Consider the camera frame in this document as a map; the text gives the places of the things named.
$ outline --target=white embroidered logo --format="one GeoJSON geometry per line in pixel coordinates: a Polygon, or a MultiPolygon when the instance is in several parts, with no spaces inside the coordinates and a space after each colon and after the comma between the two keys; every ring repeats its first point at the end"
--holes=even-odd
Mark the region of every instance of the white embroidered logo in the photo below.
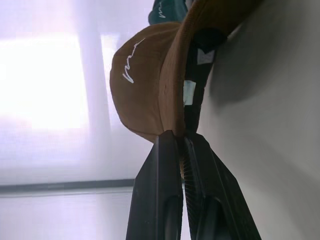
{"type": "Polygon", "coordinates": [[[162,14],[162,3],[159,3],[159,17],[165,19],[166,16],[162,14]]]}
{"type": "Polygon", "coordinates": [[[131,55],[129,55],[127,58],[126,58],[126,65],[124,66],[124,72],[125,74],[123,73],[122,76],[124,76],[125,79],[127,79],[130,83],[134,83],[134,80],[132,79],[132,77],[129,75],[128,73],[128,70],[130,70],[130,64],[129,64],[129,59],[132,58],[135,54],[135,51],[136,51],[136,48],[137,46],[143,41],[145,40],[146,38],[142,39],[140,42],[136,43],[133,47],[133,51],[131,53],[131,55]]]}

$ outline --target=teal cap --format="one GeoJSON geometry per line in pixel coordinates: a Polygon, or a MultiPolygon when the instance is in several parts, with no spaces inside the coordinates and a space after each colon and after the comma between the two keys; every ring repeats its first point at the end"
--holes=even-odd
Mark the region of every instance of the teal cap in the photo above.
{"type": "Polygon", "coordinates": [[[188,9],[185,0],[155,0],[149,14],[149,24],[182,22],[188,9]]]}

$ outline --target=cap brim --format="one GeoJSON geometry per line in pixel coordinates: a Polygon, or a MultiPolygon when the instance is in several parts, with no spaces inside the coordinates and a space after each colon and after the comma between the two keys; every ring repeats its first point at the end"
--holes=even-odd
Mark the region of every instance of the cap brim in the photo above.
{"type": "Polygon", "coordinates": [[[201,29],[215,28],[228,36],[262,0],[197,0],[182,22],[164,59],[159,78],[159,110],[163,130],[185,133],[183,87],[190,42],[201,29]]]}

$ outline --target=cap label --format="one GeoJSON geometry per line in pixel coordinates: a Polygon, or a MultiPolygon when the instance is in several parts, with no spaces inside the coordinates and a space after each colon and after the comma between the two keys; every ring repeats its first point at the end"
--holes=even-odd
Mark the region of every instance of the cap label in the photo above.
{"type": "Polygon", "coordinates": [[[137,46],[143,41],[145,40],[146,38],[142,39],[140,42],[137,42],[134,46],[133,46],[133,50],[132,50],[132,53],[131,55],[129,55],[127,58],[126,58],[126,65],[124,66],[124,72],[125,74],[123,73],[122,76],[124,76],[125,79],[127,79],[130,83],[134,83],[134,80],[132,79],[132,77],[129,75],[128,73],[128,70],[130,70],[130,63],[129,63],[129,59],[132,58],[135,54],[135,51],[136,51],[136,48],[137,46]]]}
{"type": "Polygon", "coordinates": [[[196,83],[194,81],[185,80],[183,83],[183,106],[192,105],[194,101],[194,93],[196,83]]]}
{"type": "Polygon", "coordinates": [[[161,3],[161,2],[159,3],[159,8],[158,8],[158,9],[159,9],[159,17],[165,19],[166,16],[163,15],[163,12],[162,12],[162,3],[161,3]]]}
{"type": "Polygon", "coordinates": [[[197,64],[211,64],[214,61],[215,50],[208,52],[207,54],[204,53],[201,49],[198,49],[197,55],[197,64]]]}

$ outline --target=baseball cap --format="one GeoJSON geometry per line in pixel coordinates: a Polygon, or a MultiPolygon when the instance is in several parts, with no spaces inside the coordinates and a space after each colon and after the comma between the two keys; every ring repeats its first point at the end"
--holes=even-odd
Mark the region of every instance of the baseball cap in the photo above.
{"type": "Polygon", "coordinates": [[[150,25],[165,22],[182,22],[188,9],[185,0],[155,0],[148,16],[150,25]]]}
{"type": "Polygon", "coordinates": [[[205,29],[228,36],[262,0],[197,0],[184,21],[154,24],[113,56],[110,89],[123,125],[155,142],[172,130],[185,134],[184,82],[193,38],[205,29]]]}

